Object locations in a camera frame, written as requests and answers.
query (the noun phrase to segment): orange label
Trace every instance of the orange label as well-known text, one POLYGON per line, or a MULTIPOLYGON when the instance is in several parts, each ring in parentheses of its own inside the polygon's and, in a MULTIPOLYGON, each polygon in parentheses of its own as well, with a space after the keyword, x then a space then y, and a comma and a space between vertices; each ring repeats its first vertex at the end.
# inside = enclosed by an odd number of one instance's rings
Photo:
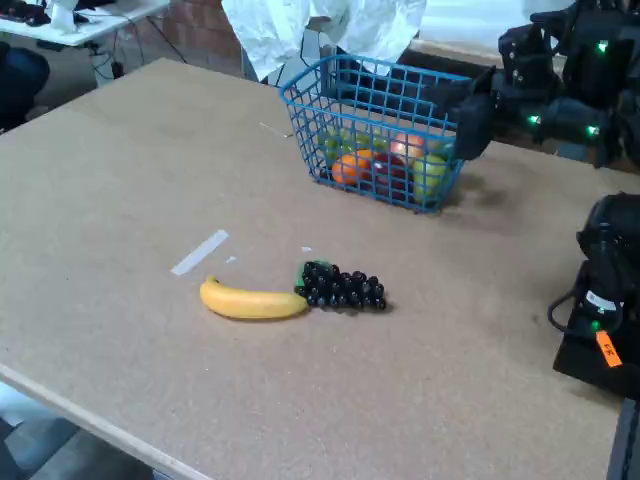
POLYGON ((618 352, 616 352, 607 332, 604 330, 597 332, 596 341, 598 342, 598 345, 600 345, 600 350, 602 350, 602 354, 610 367, 618 367, 622 365, 622 360, 620 360, 618 352))

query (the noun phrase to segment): blue wire basket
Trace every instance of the blue wire basket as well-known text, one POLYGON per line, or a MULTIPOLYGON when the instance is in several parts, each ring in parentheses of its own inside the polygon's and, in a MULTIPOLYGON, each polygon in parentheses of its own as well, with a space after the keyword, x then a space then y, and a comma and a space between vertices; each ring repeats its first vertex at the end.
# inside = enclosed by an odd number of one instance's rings
POLYGON ((463 161, 453 158, 456 124, 426 99, 427 89, 461 80, 466 78, 334 55, 287 82, 280 96, 317 182, 435 212, 463 161))

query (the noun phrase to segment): wall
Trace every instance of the wall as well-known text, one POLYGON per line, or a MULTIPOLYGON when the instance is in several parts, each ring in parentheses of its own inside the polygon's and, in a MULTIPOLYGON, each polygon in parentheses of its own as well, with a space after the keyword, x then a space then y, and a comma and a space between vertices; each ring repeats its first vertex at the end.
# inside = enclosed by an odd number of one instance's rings
MULTIPOLYGON (((222 10, 221 0, 176 0, 164 14, 152 17, 167 38, 187 57, 189 63, 228 71, 240 70, 241 48, 222 10)), ((175 58, 171 48, 147 21, 137 23, 145 55, 175 58)), ((120 34, 123 46, 137 48, 135 31, 120 34)))

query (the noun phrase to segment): yellow banana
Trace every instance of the yellow banana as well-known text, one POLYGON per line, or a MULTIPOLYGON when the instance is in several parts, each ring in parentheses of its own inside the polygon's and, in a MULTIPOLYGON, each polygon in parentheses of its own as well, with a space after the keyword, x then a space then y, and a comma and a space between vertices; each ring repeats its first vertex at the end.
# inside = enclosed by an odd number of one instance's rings
POLYGON ((285 318, 307 309, 307 301, 295 293, 240 290, 222 285, 213 276, 200 286, 200 298, 217 314, 235 319, 285 318))

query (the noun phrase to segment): white desk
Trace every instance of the white desk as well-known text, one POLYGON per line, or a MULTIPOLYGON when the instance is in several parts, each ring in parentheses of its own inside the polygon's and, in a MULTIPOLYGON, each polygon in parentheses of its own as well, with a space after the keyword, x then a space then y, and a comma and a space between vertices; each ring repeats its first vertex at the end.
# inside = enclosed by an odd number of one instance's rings
POLYGON ((78 25, 77 31, 73 33, 62 32, 50 24, 30 27, 24 23, 2 19, 0 19, 0 32, 70 47, 81 46, 88 41, 98 44, 99 54, 92 55, 90 60, 96 70, 96 82, 100 86, 106 83, 112 75, 109 47, 103 46, 101 39, 128 24, 167 9, 170 3, 170 0, 118 0, 115 4, 97 7, 95 10, 80 10, 78 13, 85 16, 89 23, 78 25))

